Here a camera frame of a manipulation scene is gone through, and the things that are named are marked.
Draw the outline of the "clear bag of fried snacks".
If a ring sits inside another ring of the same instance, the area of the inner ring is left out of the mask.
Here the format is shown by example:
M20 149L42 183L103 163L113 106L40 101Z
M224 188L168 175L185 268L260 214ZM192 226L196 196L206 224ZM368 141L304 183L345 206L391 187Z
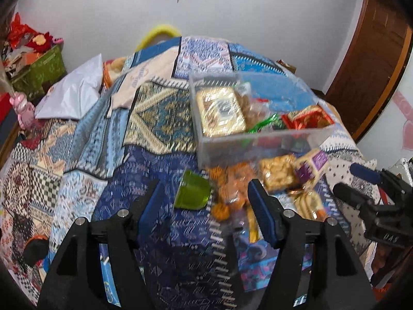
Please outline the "clear bag of fried snacks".
M243 133L274 132L279 128L279 116L270 109L269 100L253 95L251 83L241 82L234 86L234 93L241 111L239 124Z

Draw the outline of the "purple and white snack box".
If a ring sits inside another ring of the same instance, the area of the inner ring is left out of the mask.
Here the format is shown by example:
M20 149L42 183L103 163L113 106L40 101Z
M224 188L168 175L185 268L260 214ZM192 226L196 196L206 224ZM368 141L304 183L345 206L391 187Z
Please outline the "purple and white snack box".
M295 161L294 172L304 189L312 189L325 174L328 165L326 153L315 148Z

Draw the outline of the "white sliding wardrobe door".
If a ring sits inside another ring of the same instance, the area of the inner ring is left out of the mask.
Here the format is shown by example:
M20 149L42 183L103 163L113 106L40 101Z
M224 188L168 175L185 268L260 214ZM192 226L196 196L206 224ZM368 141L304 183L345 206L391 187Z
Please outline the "white sliding wardrobe door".
M389 168L412 158L412 59L400 83L376 122L357 146L367 160L377 160L377 168Z

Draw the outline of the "clear bag of peanut brittle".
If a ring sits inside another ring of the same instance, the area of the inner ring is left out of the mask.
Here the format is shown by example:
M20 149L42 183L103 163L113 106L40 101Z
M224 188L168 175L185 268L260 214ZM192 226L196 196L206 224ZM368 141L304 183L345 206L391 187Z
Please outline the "clear bag of peanut brittle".
M296 160L295 155L289 154L259 161L263 183L269 192L295 188L299 185L295 175Z

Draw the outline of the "red and gold snack pack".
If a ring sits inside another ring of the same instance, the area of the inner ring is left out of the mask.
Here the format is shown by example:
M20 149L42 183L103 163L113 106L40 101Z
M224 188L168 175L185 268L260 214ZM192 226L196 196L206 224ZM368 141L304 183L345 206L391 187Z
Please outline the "red and gold snack pack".
M281 119L288 129L318 129L335 123L318 104L308 106L300 111L283 114Z

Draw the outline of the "orange snack bag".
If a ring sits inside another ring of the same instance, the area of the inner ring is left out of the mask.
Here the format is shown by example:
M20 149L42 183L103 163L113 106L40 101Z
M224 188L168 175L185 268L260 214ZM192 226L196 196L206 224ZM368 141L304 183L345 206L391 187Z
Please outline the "orange snack bag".
M229 167L214 167L207 170L216 193L216 202L211 213L218 221L228 220L232 213L250 204L248 185L257 177L251 163L241 162Z

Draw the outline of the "brown wooden door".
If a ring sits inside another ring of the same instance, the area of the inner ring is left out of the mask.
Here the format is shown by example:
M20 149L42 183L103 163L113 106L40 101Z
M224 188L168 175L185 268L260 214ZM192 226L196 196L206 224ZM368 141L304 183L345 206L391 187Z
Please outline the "brown wooden door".
M358 24L325 99L354 141L375 123L407 66L412 28L388 0L363 0Z

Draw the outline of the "cardboard box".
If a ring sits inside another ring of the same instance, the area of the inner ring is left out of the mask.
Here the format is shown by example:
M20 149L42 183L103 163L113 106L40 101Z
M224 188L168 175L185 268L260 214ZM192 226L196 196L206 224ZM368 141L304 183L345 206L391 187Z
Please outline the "cardboard box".
M288 71L290 71L292 74L295 74L296 69L297 69L295 66L284 62L283 59L279 59L276 62L280 64L281 66L283 66L284 68L288 69Z

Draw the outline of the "clear plastic storage bin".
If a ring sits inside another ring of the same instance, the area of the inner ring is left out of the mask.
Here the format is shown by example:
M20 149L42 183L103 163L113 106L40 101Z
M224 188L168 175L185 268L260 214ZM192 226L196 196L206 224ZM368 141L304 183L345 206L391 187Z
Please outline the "clear plastic storage bin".
M295 76L209 72L189 77L201 168L226 167L319 147L336 124Z

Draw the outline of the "gold foil snack pack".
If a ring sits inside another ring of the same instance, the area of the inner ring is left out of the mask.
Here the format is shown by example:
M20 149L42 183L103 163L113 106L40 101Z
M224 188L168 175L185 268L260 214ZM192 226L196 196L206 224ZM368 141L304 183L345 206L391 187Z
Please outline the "gold foil snack pack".
M214 138L246 130L244 115L233 88L201 88L196 91L195 99L204 136Z

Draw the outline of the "green jelly cup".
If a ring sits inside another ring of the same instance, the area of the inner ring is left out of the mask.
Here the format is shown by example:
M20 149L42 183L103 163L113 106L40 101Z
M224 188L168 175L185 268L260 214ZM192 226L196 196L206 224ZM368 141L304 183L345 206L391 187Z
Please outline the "green jelly cup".
M207 205L211 185L203 176L187 169L181 177L174 200L174 208L198 211Z

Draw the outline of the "pink plush toy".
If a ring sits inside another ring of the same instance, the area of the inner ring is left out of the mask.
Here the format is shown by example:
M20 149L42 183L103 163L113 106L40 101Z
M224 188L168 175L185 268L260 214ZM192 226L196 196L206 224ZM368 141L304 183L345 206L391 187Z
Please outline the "pink plush toy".
M35 124L35 107L22 92L15 92L9 99L11 106L17 114L20 128L25 131L31 130Z

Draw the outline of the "white pillow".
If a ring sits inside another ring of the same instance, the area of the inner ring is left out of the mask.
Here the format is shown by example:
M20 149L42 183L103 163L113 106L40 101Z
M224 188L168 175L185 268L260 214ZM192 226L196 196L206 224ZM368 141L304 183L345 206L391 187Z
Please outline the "white pillow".
M97 102L103 79L101 54L55 83L35 109L36 119L81 119Z

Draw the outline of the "green storage box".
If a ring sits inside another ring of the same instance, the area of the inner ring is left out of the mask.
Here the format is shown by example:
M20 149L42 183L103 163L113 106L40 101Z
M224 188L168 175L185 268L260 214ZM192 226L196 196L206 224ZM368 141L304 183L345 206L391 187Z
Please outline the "green storage box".
M54 45L28 67L12 77L11 85L16 92L24 93L28 100L42 98L47 91L67 75L62 51Z

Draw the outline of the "red decorations pile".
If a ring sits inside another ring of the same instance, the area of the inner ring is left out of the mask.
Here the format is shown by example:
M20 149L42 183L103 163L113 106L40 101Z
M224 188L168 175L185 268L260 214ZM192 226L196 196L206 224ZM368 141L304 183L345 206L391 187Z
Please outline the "red decorations pile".
M6 40L1 49L1 60L9 79L32 65L53 47L63 48L63 38L49 32L41 33L22 23L20 14L15 13L9 26Z

